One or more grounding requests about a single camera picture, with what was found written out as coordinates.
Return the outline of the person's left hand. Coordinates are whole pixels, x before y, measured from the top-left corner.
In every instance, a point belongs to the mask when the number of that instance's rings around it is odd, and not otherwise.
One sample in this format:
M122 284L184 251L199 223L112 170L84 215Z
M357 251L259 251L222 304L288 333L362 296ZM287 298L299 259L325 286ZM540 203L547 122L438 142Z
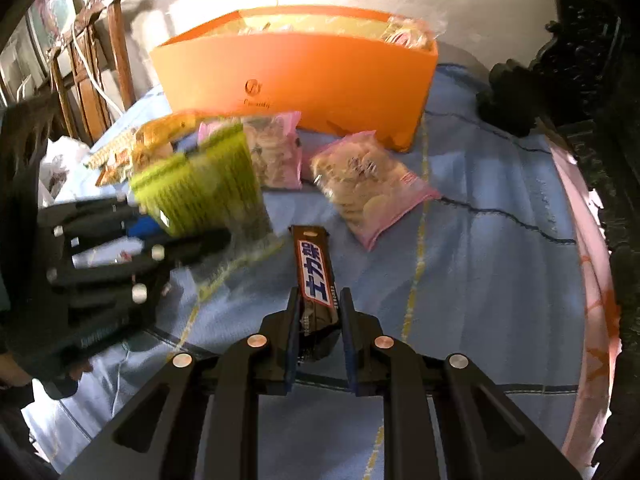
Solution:
M77 364L67 372L67 376L75 382L93 371L93 366L89 361ZM24 387L32 381L32 375L25 372L14 360L10 352L0 354L0 379L2 384L9 387Z

